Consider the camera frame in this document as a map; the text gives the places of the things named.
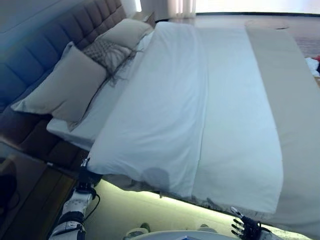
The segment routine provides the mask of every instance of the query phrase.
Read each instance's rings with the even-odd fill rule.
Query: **window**
[[[320,0],[196,0],[197,13],[262,12],[320,14]]]

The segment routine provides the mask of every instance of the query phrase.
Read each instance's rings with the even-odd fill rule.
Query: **bed frame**
[[[0,141],[45,162],[77,170],[88,152],[49,133],[51,115],[15,112],[10,106],[46,79],[70,41],[83,49],[124,18],[120,0],[87,0],[1,54]]]

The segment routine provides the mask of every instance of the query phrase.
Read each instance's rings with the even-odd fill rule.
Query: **textured pillow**
[[[102,38],[129,49],[133,49],[145,35],[152,31],[153,27],[148,23],[126,18],[113,28],[98,36],[96,41]]]
[[[129,48],[103,38],[97,39],[82,52],[106,69],[107,78],[113,76],[133,53]]]
[[[78,122],[106,75],[102,66],[72,46],[53,72],[11,108],[18,112],[51,114],[69,123]]]

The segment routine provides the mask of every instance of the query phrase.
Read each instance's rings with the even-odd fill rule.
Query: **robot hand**
[[[261,222],[254,221],[249,217],[241,214],[235,207],[231,207],[231,211],[240,218],[240,221],[233,221],[238,225],[232,224],[234,230],[231,232],[242,240],[281,240],[280,237],[274,235],[270,230],[261,227]]]

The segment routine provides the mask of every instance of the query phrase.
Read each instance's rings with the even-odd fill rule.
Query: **nightstand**
[[[16,177],[17,191],[0,219],[0,239],[46,239],[76,180],[43,162],[10,155],[0,163],[0,174]]]
[[[150,24],[153,28],[156,26],[154,12],[137,11],[131,18]]]

